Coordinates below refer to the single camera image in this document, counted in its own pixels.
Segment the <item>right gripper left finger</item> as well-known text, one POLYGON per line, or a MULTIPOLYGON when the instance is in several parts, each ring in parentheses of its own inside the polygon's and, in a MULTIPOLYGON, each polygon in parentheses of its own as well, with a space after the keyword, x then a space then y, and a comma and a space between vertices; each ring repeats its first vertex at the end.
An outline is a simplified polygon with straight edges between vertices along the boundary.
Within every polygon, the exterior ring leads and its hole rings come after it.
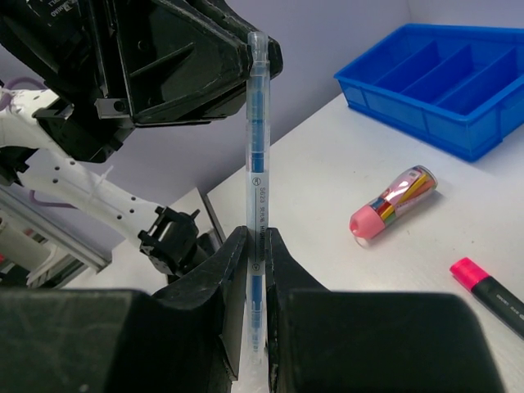
POLYGON ((4 392, 229 392, 238 377, 247 229, 149 295, 1 292, 4 392))

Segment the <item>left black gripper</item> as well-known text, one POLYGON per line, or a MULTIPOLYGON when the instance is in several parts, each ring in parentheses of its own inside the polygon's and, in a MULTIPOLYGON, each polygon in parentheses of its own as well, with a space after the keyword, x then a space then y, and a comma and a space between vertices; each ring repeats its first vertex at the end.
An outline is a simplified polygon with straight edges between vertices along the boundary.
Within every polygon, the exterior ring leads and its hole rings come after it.
POLYGON ((1 3, 1 44, 57 95, 34 118, 65 153, 91 163, 118 151, 133 124, 236 115, 250 31, 225 1, 1 3))

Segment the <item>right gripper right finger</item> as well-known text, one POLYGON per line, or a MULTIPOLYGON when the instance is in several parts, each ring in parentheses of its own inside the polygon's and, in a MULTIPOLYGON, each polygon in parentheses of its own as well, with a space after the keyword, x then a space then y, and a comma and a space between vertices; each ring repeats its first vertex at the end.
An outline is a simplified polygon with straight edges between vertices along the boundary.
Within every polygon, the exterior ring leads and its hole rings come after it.
POLYGON ((272 392, 501 392, 481 325, 445 293, 331 291, 266 233, 272 392))

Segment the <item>blue thin pen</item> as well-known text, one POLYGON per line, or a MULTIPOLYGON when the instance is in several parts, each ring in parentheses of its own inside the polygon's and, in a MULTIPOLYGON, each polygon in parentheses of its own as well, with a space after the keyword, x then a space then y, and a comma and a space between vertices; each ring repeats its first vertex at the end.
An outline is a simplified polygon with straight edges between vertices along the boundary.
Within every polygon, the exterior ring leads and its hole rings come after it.
POLYGON ((265 231, 269 225, 270 62, 269 37, 248 34, 253 64, 246 82, 246 225, 248 263, 246 306, 250 358, 264 355, 265 231))

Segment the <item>pink crayon tube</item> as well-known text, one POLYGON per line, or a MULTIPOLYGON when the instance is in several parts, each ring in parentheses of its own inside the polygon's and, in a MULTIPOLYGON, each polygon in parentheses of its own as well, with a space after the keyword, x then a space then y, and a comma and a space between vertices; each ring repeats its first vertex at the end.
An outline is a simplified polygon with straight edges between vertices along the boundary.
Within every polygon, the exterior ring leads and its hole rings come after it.
POLYGON ((386 189, 350 217, 348 229, 364 245, 384 232, 397 219, 429 198, 436 190, 435 175, 423 165, 399 174, 386 189))

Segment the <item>pink black highlighter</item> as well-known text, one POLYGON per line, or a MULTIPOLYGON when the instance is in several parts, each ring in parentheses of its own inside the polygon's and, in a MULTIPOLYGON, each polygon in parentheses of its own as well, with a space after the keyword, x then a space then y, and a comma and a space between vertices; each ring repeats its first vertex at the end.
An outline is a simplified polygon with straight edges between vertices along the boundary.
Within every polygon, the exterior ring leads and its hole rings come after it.
POLYGON ((523 301, 469 258, 452 264, 452 276, 502 323, 523 338, 523 301))

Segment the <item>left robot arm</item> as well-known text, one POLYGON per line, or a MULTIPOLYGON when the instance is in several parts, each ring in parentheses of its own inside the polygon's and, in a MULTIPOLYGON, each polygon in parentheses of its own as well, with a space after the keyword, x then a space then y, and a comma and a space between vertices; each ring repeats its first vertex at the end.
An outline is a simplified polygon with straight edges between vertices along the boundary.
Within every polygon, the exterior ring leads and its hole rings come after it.
POLYGON ((224 1, 4 1, 1 44, 38 74, 1 87, 1 181, 110 226, 161 273, 206 259, 194 214, 145 201, 87 169, 135 130, 238 113, 255 26, 224 1))

